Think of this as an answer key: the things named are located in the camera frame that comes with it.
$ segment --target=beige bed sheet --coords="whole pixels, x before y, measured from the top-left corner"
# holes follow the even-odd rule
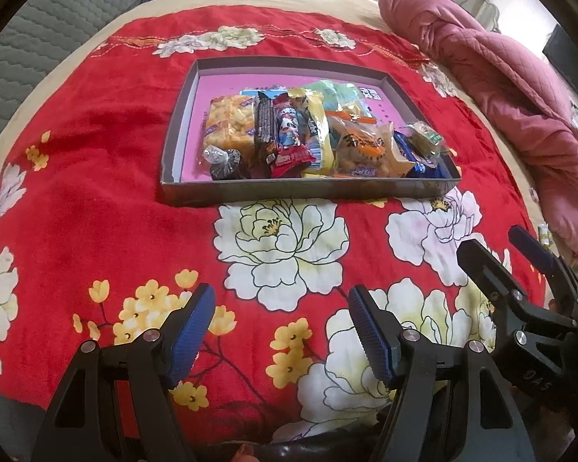
[[[362,24],[372,29],[390,32],[390,29],[379,15],[377,3],[373,0],[154,0],[139,5],[105,26],[87,43],[73,52],[26,98],[4,131],[0,134],[0,171],[11,146],[26,124],[32,119],[34,113],[36,113],[50,95],[62,85],[83,59],[107,37],[134,19],[160,16],[180,10],[207,7],[209,5],[254,5],[256,7],[279,8],[296,12],[318,12],[353,24]],[[525,166],[519,160],[509,143],[504,141],[498,132],[494,130],[473,100],[463,92],[460,92],[459,97],[477,113],[484,125],[490,130],[501,155],[503,155],[504,160],[516,179],[518,188],[522,192],[524,203],[531,217],[531,222],[537,227],[537,224],[544,222],[544,218],[539,205],[534,203],[529,195],[529,189],[532,187],[532,184]]]

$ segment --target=shallow box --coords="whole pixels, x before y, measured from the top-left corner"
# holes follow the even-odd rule
[[[203,123],[210,100],[246,89],[273,85],[299,87],[320,79],[353,83],[370,89],[366,100],[380,121],[396,127],[428,122],[387,73],[349,64],[293,57],[220,57],[195,61],[188,72],[165,139],[161,186],[165,202],[174,206],[209,206],[270,198],[374,199],[435,198],[460,182],[450,157],[442,156],[447,179],[249,179],[213,181],[199,164]]]

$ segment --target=blue gripper pad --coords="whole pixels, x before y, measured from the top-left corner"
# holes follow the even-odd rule
[[[364,296],[368,296],[376,307],[375,301],[372,300],[367,291]],[[349,291],[349,314],[356,327],[356,332],[358,332],[358,337],[362,347],[364,347],[364,352],[373,374],[383,384],[389,384],[395,378],[392,370],[390,346],[375,323],[363,296],[356,287]]]
[[[171,346],[171,366],[167,378],[174,387],[188,376],[214,316],[216,296],[210,285],[201,284],[183,309],[190,314]]]
[[[556,257],[524,228],[521,226],[510,227],[507,238],[539,272],[547,276],[554,272],[556,269]]]

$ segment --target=red snack package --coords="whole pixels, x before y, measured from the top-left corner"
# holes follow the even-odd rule
[[[288,94],[274,99],[274,113],[279,126],[279,154],[271,167],[272,177],[277,179],[289,170],[307,167],[315,161],[315,157],[299,138],[297,111],[291,106]]]

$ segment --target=flower center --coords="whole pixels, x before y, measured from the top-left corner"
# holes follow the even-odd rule
[[[267,224],[263,226],[263,235],[264,236],[272,236],[274,234],[278,234],[279,229],[281,228],[281,221],[278,217],[274,217],[273,219],[267,219]]]
[[[441,198],[431,199],[430,205],[432,206],[433,210],[443,210],[444,212],[447,212],[451,207],[447,201]]]

